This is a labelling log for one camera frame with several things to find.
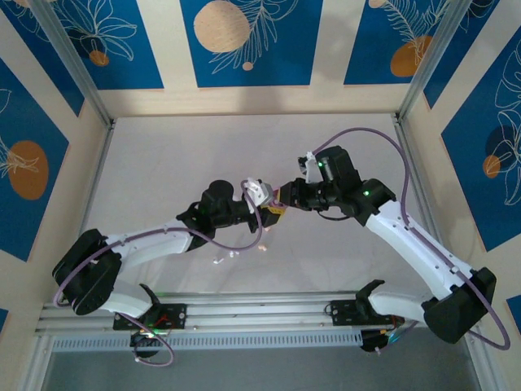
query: cable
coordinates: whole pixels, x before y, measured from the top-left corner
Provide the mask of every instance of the cable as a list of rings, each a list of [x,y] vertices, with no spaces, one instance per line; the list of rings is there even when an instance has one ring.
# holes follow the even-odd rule
[[[129,322],[132,322],[139,328],[145,330],[146,332],[151,333],[154,336],[154,338],[156,338],[161,344],[163,344],[164,347],[170,353],[170,359],[167,362],[150,362],[150,361],[143,360],[142,358],[138,357],[138,352],[137,352],[138,346],[136,345],[133,350],[134,359],[136,360],[136,362],[140,362],[141,364],[148,365],[149,367],[167,367],[168,365],[173,363],[173,360],[175,358],[175,353],[173,352],[172,346],[170,346],[170,344],[162,336],[160,336],[159,334],[156,334],[154,331],[152,331],[152,329],[148,328],[143,323],[139,322],[137,319],[131,317],[130,315],[122,314],[121,312],[118,314],[121,315],[123,318],[127,319]]]
[[[257,207],[255,206],[255,203],[253,202],[253,200],[250,197],[250,195],[247,193],[246,187],[244,187],[244,184],[246,182],[247,182],[247,180],[244,180],[244,181],[241,182],[241,190],[243,191],[244,198],[246,199],[246,201],[250,205],[253,206],[253,211],[255,213],[255,217],[256,217],[256,220],[257,220],[257,227],[258,227],[257,237],[253,241],[253,243],[249,244],[248,246],[244,246],[244,247],[230,247],[230,246],[226,246],[224,244],[220,244],[220,243],[216,242],[215,240],[207,237],[205,234],[202,234],[201,232],[198,232],[196,230],[192,230],[191,228],[182,228],[182,227],[170,227],[167,230],[161,228],[161,229],[156,229],[156,230],[150,230],[150,231],[142,232],[140,234],[136,234],[136,235],[130,236],[130,237],[126,238],[123,241],[118,241],[118,242],[111,243],[111,244],[109,244],[109,245],[99,249],[94,254],[92,254],[90,257],[87,257],[82,263],[80,263],[78,266],[76,266],[74,268],[74,270],[59,285],[58,291],[56,292],[56,294],[55,294],[55,296],[53,297],[53,300],[52,300],[53,304],[56,307],[69,307],[70,305],[74,305],[74,301],[70,305],[69,304],[61,304],[61,303],[59,303],[59,299],[60,299],[61,294],[63,293],[63,290],[72,281],[72,279],[74,277],[76,277],[76,275],[80,271],[83,270],[83,268],[85,268],[87,265],[89,265],[94,259],[96,259],[100,255],[104,254],[106,251],[108,251],[108,250],[110,250],[110,249],[112,249],[114,247],[122,246],[125,243],[129,243],[129,242],[132,242],[132,241],[137,240],[137,239],[145,238],[147,236],[159,235],[159,234],[163,234],[164,235],[166,232],[189,232],[192,235],[196,235],[196,236],[206,240],[207,242],[215,244],[217,247],[223,248],[225,250],[245,251],[245,250],[249,250],[250,248],[254,248],[261,241],[262,231],[263,231],[262,230],[262,221],[261,221],[261,216],[259,214],[259,211],[257,210]],[[140,323],[137,319],[131,317],[130,315],[122,314],[122,313],[120,313],[120,315],[123,316],[124,318],[128,319],[130,322],[134,323],[136,326],[142,328],[143,330],[146,330],[147,332],[150,332],[170,352],[170,359],[169,359],[169,361],[168,362],[164,362],[164,363],[153,363],[153,362],[147,362],[147,361],[141,360],[136,355],[136,353],[134,352],[134,356],[136,357],[136,360],[138,360],[139,362],[141,362],[143,364],[151,365],[153,367],[166,367],[166,366],[170,365],[173,362],[173,349],[168,344],[168,342],[166,342],[166,340],[164,340],[162,337],[160,337],[159,335],[154,333],[152,330],[150,330],[148,327],[146,327],[144,324]]]
[[[349,218],[349,216],[343,216],[343,217],[329,217],[329,216],[324,216],[323,214],[321,214],[320,212],[318,212],[318,216],[326,219],[326,220],[329,220],[330,222],[342,222],[343,220],[347,220]]]
[[[407,164],[407,159],[405,157],[404,151],[401,149],[400,145],[396,141],[394,141],[391,137],[386,135],[384,132],[381,132],[376,129],[366,128],[366,127],[356,127],[356,128],[349,128],[346,130],[342,130],[341,132],[337,133],[333,137],[331,137],[329,140],[327,140],[325,143],[323,143],[320,147],[315,149],[313,151],[314,155],[317,155],[322,149],[327,147],[329,144],[331,144],[333,141],[335,141],[338,137],[352,132],[368,132],[372,134],[377,134],[378,136],[381,136],[385,138],[400,154],[400,157],[404,163],[404,169],[405,169],[405,178],[404,178],[404,186],[401,192],[401,217],[403,218],[406,226],[409,225],[410,221],[407,216],[407,211],[405,208],[405,201],[407,199],[407,191],[409,189],[409,178],[410,178],[410,167]],[[432,252],[434,252],[447,267],[454,268],[455,265],[450,261],[448,257],[446,257],[434,244],[432,244],[426,237],[424,237],[418,230],[416,230],[414,227],[409,227],[410,231],[423,243],[425,244]],[[479,340],[491,345],[492,347],[499,349],[499,350],[508,350],[510,348],[510,337],[508,335],[508,332],[505,329],[505,325],[502,323],[502,321],[499,319],[499,316],[497,315],[494,308],[491,306],[491,304],[488,302],[488,300],[485,298],[483,293],[479,291],[479,289],[470,281],[459,269],[456,272],[456,275],[465,283],[467,284],[471,289],[472,292],[478,297],[478,299],[481,301],[485,309],[490,313],[490,316],[492,316],[494,322],[496,323],[497,327],[499,328],[499,331],[501,332],[504,340],[503,345],[499,345],[498,343],[489,340],[487,337],[482,336],[478,334],[477,332],[473,332],[472,330],[469,330],[469,334],[472,336],[475,336]],[[411,326],[409,326],[411,329],[416,325],[416,323],[413,323]]]

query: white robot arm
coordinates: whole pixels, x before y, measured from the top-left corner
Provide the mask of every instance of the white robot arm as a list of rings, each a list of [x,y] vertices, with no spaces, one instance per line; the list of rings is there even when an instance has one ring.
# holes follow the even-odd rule
[[[369,283],[360,290],[354,303],[363,324],[370,324],[372,319],[383,315],[396,315],[424,322],[439,338],[456,343],[487,313],[456,273],[463,273],[491,302],[496,283],[492,272],[486,268],[472,270],[412,218],[407,216],[408,221],[404,222],[395,195],[376,179],[360,180],[344,149],[330,147],[316,156],[308,154],[299,162],[307,178],[297,178],[281,187],[277,194],[280,203],[318,212],[338,207],[346,218],[355,218],[388,242],[430,289],[426,295],[418,297],[407,293],[404,287],[389,287],[382,280]],[[153,292],[144,285],[137,287],[126,283],[118,274],[157,257],[184,253],[208,242],[208,238],[194,233],[212,239],[217,228],[240,222],[247,222],[251,232],[255,232],[260,229],[255,211],[259,213],[262,226],[275,224],[281,214],[274,211],[271,204],[274,195],[271,187],[249,179],[247,193],[254,205],[245,199],[233,201],[233,187],[228,182],[215,181],[203,193],[200,202],[192,204],[176,220],[151,231],[108,237],[97,230],[87,231],[55,267],[53,277],[79,315],[103,309],[130,315],[144,323],[155,323],[163,313]],[[414,235],[413,228],[431,246],[449,257],[454,267],[448,267],[429,244]],[[82,261],[100,251],[103,254],[87,267],[75,271]]]

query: gray floor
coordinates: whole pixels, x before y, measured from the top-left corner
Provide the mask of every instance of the gray floor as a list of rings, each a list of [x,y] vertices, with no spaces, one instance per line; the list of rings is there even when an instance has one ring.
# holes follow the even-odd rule
[[[381,356],[359,348],[181,351],[169,368],[132,354],[53,354],[45,391],[345,391],[479,389],[464,345],[418,329]]]

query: orange circle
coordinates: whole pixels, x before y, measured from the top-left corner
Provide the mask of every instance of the orange circle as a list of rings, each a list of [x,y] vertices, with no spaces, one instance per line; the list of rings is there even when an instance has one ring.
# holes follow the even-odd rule
[[[37,161],[31,165],[32,169],[27,169],[10,154],[17,155],[25,161],[34,159]],[[15,165],[8,171],[9,182],[11,182],[13,190],[26,200],[37,200],[46,190],[49,179],[46,153],[33,141],[19,141],[12,146],[10,154],[7,156],[7,162]]]
[[[432,37],[423,36],[418,37],[414,42],[407,42],[400,49],[398,49],[391,59],[391,72],[396,77],[410,77],[413,76],[419,66],[419,61],[416,64],[416,49],[415,46],[420,45],[419,50],[420,59],[423,58],[425,51],[431,45]]]
[[[108,55],[102,51],[91,51],[89,54],[90,61],[99,67],[106,67],[108,65]]]
[[[485,172],[485,175],[493,179],[499,174],[500,170],[501,162],[499,161],[499,158],[494,155],[487,156],[483,162],[483,171]]]

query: wiring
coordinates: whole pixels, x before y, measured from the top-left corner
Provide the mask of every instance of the wiring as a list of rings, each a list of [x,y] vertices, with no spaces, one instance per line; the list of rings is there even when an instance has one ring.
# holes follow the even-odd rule
[[[405,210],[405,201],[406,201],[406,196],[407,196],[407,191],[408,191],[408,186],[409,186],[409,177],[410,177],[410,168],[409,168],[409,165],[407,163],[407,160],[405,158],[405,153],[403,152],[403,150],[401,149],[401,147],[391,138],[389,137],[388,135],[386,135],[385,133],[379,131],[379,130],[374,130],[374,129],[371,129],[371,128],[365,128],[365,127],[357,127],[357,128],[350,128],[350,129],[346,129],[346,130],[343,130],[341,132],[339,132],[338,134],[336,134],[335,136],[331,137],[329,140],[327,140],[325,143],[323,143],[319,148],[315,149],[313,151],[313,154],[316,155],[317,153],[319,153],[323,148],[327,147],[330,143],[332,143],[334,140],[336,140],[338,137],[344,135],[344,134],[347,134],[347,133],[352,133],[352,132],[357,132],[357,131],[362,131],[362,132],[368,132],[368,133],[372,133],[372,134],[377,134],[383,138],[385,138],[397,151],[398,153],[400,154],[401,156],[401,159],[403,161],[403,164],[404,164],[404,168],[405,168],[405,180],[404,180],[404,185],[403,185],[403,189],[402,189],[402,194],[401,194],[401,215],[402,215],[402,218],[403,218],[403,221],[405,222],[406,226],[409,226],[409,218],[407,217],[407,212]],[[259,230],[258,230],[258,234],[257,234],[257,237],[256,239],[253,241],[253,243],[249,244],[248,246],[245,246],[245,247],[241,247],[241,248],[234,248],[234,247],[230,247],[230,246],[226,246],[224,244],[220,244],[218,242],[216,242],[215,240],[207,237],[206,235],[198,232],[198,231],[195,231],[195,230],[192,230],[190,228],[182,228],[182,227],[170,227],[168,228],[166,231],[183,231],[183,232],[189,232],[191,233],[192,235],[196,235],[206,241],[208,241],[209,243],[212,243],[212,244],[215,244],[217,247],[220,247],[220,248],[223,248],[223,249],[226,249],[226,250],[231,250],[231,251],[244,251],[244,250],[248,250],[250,248],[253,248],[255,247],[261,240],[261,236],[262,236],[262,223],[261,223],[261,216],[259,214],[259,211],[257,210],[257,208],[255,207],[255,204],[253,203],[252,201],[252,198],[250,197],[250,195],[247,193],[247,189],[245,188],[245,183],[247,181],[242,181],[241,182],[241,190],[243,191],[243,194],[244,194],[244,197],[246,199],[246,201],[253,205],[254,208],[254,213],[256,215],[256,220],[257,220],[257,225],[259,227]],[[324,215],[321,215],[319,213],[319,215],[322,217],[322,218],[325,218],[326,220],[330,220],[330,221],[342,221],[342,220],[345,220],[347,219],[347,217],[327,217],[327,216],[324,216]],[[410,231],[413,233],[413,235],[415,235],[419,240],[421,240],[432,252],[434,252],[448,267],[450,268],[453,268],[454,267],[454,264],[436,247],[434,246],[433,244],[430,243],[430,241],[425,238],[419,231],[417,231],[416,229],[414,229],[413,227],[410,227],[409,226],[409,229]],[[144,238],[144,237],[147,237],[147,236],[151,236],[151,235],[159,235],[159,234],[164,234],[165,233],[165,229],[156,229],[156,230],[151,230],[151,231],[147,231],[147,232],[143,232],[143,233],[140,233],[140,234],[136,234],[134,236],[130,236],[129,238],[126,238],[125,240],[123,241],[118,241],[118,242],[115,242],[115,243],[112,243],[112,244],[109,244],[107,246],[105,246],[104,248],[101,248],[99,249],[97,252],[93,253],[90,257],[87,257],[82,263],[80,263],[73,271],[70,275],[68,275],[64,281],[59,285],[59,288],[58,288],[58,291],[56,292],[54,298],[53,298],[53,303],[55,304],[55,306],[57,307],[65,307],[65,306],[69,306],[69,305],[65,305],[65,304],[61,304],[59,303],[59,299],[63,293],[63,290],[67,287],[67,285],[71,282],[71,280],[83,269],[85,268],[87,265],[89,265],[93,260],[97,259],[100,255],[102,255],[103,253],[105,253],[106,251],[112,249],[112,248],[115,248],[115,247],[118,247],[118,246],[122,246],[124,245],[125,243],[128,243],[128,242],[132,242],[136,239],[141,239],[141,238]],[[505,329],[505,326],[503,325],[503,323],[501,322],[501,320],[499,319],[499,317],[497,316],[495,310],[493,309],[493,307],[490,305],[490,303],[487,301],[487,299],[484,297],[484,295],[479,291],[479,289],[461,272],[461,271],[458,271],[456,273],[456,275],[462,279],[462,281],[468,285],[471,290],[475,293],[475,295],[478,297],[478,299],[483,303],[484,307],[487,309],[487,311],[491,314],[491,316],[493,317],[493,320],[494,322],[496,323],[496,325],[498,326],[502,336],[503,336],[503,339],[504,339],[504,344],[503,345],[499,345],[497,344],[496,342],[493,342],[491,340],[489,340],[488,338],[484,337],[484,336],[481,336],[480,334],[476,333],[476,332],[473,332],[473,331],[469,331],[469,333],[472,335],[472,336],[475,336],[476,338],[482,340],[483,342],[491,345],[492,347],[495,347],[497,349],[501,349],[501,350],[507,350],[510,348],[510,337]],[[324,308],[324,313],[326,315],[330,315],[330,313],[327,312],[327,306]],[[137,356],[137,350],[134,349],[134,357],[136,359],[136,361],[140,362],[140,363],[143,363],[145,365],[149,365],[149,366],[153,366],[153,367],[166,367],[170,364],[173,363],[173,360],[174,360],[174,352],[173,352],[173,349],[172,347],[169,345],[169,343],[163,338],[161,337],[160,335],[158,335],[157,333],[155,333],[153,330],[151,330],[150,328],[148,328],[147,326],[145,326],[144,324],[142,324],[141,322],[139,322],[137,319],[127,315],[127,314],[122,314],[120,313],[120,316],[128,319],[131,323],[135,324],[136,326],[138,326],[139,328],[141,328],[142,330],[145,330],[146,332],[150,333],[151,335],[154,336],[154,338],[156,338],[161,344],[163,344],[166,349],[169,351],[170,353],[170,358],[167,362],[149,362],[147,360],[143,360],[141,358],[139,358]],[[389,345],[393,344],[394,342],[396,342],[396,340],[400,337],[402,337],[404,334],[406,334],[407,332],[410,332],[415,326],[416,324],[418,324],[417,321],[415,322],[412,322],[397,338],[393,339],[392,342],[391,342],[391,337],[390,337],[390,343],[386,346],[386,348],[388,348]],[[400,328],[400,326],[397,325],[396,323],[396,318],[393,317],[393,331],[397,330]],[[382,348],[382,349],[376,349],[376,352],[378,354],[381,353],[381,351],[383,349],[386,349],[386,348]]]
[[[483,341],[484,343],[491,345],[492,347],[499,349],[499,350],[508,350],[510,348],[510,337],[508,335],[508,332],[505,329],[505,325],[503,322],[499,319],[499,316],[497,315],[494,308],[491,306],[491,304],[488,302],[488,300],[485,298],[483,293],[470,281],[456,266],[450,261],[448,257],[446,257],[434,244],[432,244],[426,237],[424,237],[418,230],[416,230],[414,227],[409,226],[409,218],[407,216],[407,211],[405,209],[405,202],[407,200],[407,191],[409,189],[409,178],[410,178],[410,167],[407,163],[407,159],[405,157],[404,151],[401,149],[400,145],[396,141],[394,141],[391,137],[386,135],[384,132],[381,132],[376,129],[366,128],[366,127],[355,127],[355,128],[349,128],[346,130],[342,130],[341,132],[335,134],[333,137],[331,137],[329,140],[327,140],[325,143],[323,143],[320,147],[315,149],[313,151],[314,155],[317,155],[322,149],[327,147],[329,144],[331,144],[333,141],[335,141],[338,137],[347,134],[347,133],[353,133],[353,132],[366,132],[366,133],[372,133],[377,134],[380,137],[385,138],[400,154],[401,160],[404,164],[405,169],[405,178],[404,178],[404,185],[401,192],[401,217],[405,223],[405,225],[410,229],[410,231],[415,235],[423,244],[425,244],[433,253],[435,253],[447,267],[455,270],[457,270],[456,275],[472,290],[472,292],[477,296],[479,301],[483,304],[485,309],[490,313],[490,316],[492,316],[494,322],[497,325],[497,328],[499,328],[499,331],[501,332],[501,335],[503,336],[504,343],[503,345],[499,345],[498,343],[489,340],[487,337],[482,336],[478,334],[477,332],[474,332],[472,330],[469,331],[469,334],[472,336],[478,338],[479,340]],[[410,329],[414,328],[418,322],[412,323]]]

